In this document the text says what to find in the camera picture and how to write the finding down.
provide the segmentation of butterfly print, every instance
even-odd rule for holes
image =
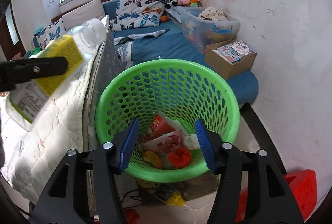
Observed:
[[[143,12],[142,14],[147,14],[147,13],[150,13],[150,12],[156,12],[156,13],[160,14],[162,12],[162,9],[161,8],[150,8],[150,7],[147,7],[145,9],[145,12]]]
[[[40,48],[41,48],[42,50],[45,49],[45,47],[46,47],[46,42],[47,42],[47,39],[45,39],[43,43],[40,43],[40,44],[39,44],[39,46],[40,46]]]
[[[128,18],[138,18],[139,14],[137,12],[125,13],[123,16],[119,17],[119,20],[128,19]]]
[[[121,25],[121,30],[127,30],[127,29],[132,29],[135,28],[135,22],[132,22],[129,26],[125,26],[124,24]]]
[[[145,26],[148,21],[151,21],[155,25],[159,24],[158,16],[157,15],[146,15],[143,17],[143,20],[141,21],[141,27]]]
[[[166,3],[166,0],[147,0],[145,4],[150,4],[150,3],[154,3],[154,2],[161,2],[163,4]]]
[[[124,4],[124,6],[130,5],[130,7],[131,7],[132,4],[136,4],[136,6],[141,8],[142,7],[141,1],[142,0],[127,0],[127,2]]]
[[[49,39],[55,40],[60,37],[60,26],[56,29],[56,32],[53,34],[52,32],[49,33]]]
[[[46,28],[44,28],[43,30],[41,30],[41,31],[39,31],[36,35],[37,35],[37,37],[41,37],[41,35],[44,35],[45,34],[45,30],[46,30]]]
[[[52,26],[55,26],[59,23],[59,20],[56,20],[55,22],[53,22],[52,24],[49,25],[49,28],[52,28]]]
[[[118,15],[116,14],[115,18],[114,18],[114,24],[117,24],[117,17],[118,17]]]

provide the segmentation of green plastic basket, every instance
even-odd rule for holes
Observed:
[[[99,142],[112,141],[132,117],[138,118],[139,135],[144,135],[159,111],[179,120],[188,133],[195,133],[195,121],[202,118],[210,131],[230,143],[240,122],[235,95],[217,73],[186,60],[159,59],[125,70],[106,87],[95,115]],[[136,144],[126,172],[154,182],[191,179],[208,171],[201,151],[192,155],[187,167],[162,170],[145,162]]]

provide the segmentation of plastic bottle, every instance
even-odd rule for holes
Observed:
[[[67,71],[62,75],[32,79],[16,85],[7,95],[6,112],[9,116],[26,131],[31,131],[52,95],[59,87],[66,90],[66,80],[74,79],[74,75],[97,53],[106,36],[103,23],[94,18],[50,42],[37,57],[63,56],[68,61]]]

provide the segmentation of metal bolt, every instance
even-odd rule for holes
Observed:
[[[70,150],[67,152],[68,156],[73,156],[73,155],[75,155],[76,153],[77,153],[76,149],[70,149]]]
[[[32,68],[32,70],[33,70],[35,73],[38,73],[38,72],[40,71],[40,68],[37,67],[37,66],[34,66],[34,67]]]
[[[225,148],[225,149],[232,149],[233,146],[230,143],[223,143],[222,147]]]
[[[258,154],[262,157],[266,157],[268,155],[268,152],[266,152],[265,150],[259,150]]]
[[[104,148],[104,149],[110,149],[110,148],[112,148],[112,147],[113,147],[113,144],[110,143],[110,142],[106,142],[106,143],[103,144],[103,148]]]

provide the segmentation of blue bed sheet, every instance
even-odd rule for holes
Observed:
[[[151,33],[163,29],[168,31],[158,38],[140,38],[133,42],[133,65],[159,58],[184,59],[212,69],[212,67],[204,61],[205,55],[199,53],[197,49],[182,35],[181,28],[171,21],[161,23],[156,27],[117,31],[114,33],[114,37],[123,37],[130,34]],[[251,71],[245,71],[242,74],[229,79],[227,83],[232,88],[239,104],[255,100],[258,94],[258,81]]]

